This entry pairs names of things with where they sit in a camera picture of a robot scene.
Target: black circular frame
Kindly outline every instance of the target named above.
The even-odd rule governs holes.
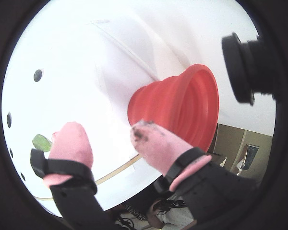
[[[288,0],[237,2],[252,18],[276,60],[279,95],[270,159],[256,197],[191,229],[288,230]],[[2,127],[1,95],[9,59],[25,27],[47,3],[0,0],[0,230],[70,229],[63,219],[45,211],[24,186],[9,156]]]

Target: white surface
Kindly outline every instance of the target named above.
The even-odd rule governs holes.
[[[272,98],[256,95],[250,107],[238,104],[231,90],[221,37],[232,32],[241,41],[257,35],[245,11],[229,0],[48,3],[17,43],[2,95],[7,146],[29,191],[37,197],[51,197],[29,162],[37,133],[50,138],[65,122],[80,122],[91,141],[92,171],[99,179],[136,154],[129,142],[127,120],[133,92],[153,80],[180,74],[194,63],[207,65],[215,75],[219,123],[272,136]],[[37,69],[43,69],[44,75],[34,82]],[[10,129],[8,112],[12,114]],[[139,160],[100,184],[96,197],[108,209],[159,175]],[[53,204],[49,202],[47,208],[57,214]]]

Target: wall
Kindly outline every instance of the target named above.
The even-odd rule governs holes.
[[[231,126],[218,125],[214,153],[227,157],[224,167],[230,170],[239,152],[244,130]]]
[[[242,146],[245,146],[246,144],[257,145],[259,146],[259,149],[250,168],[248,170],[242,170],[240,176],[253,178],[257,182],[260,182],[268,165],[272,137],[247,131]]]

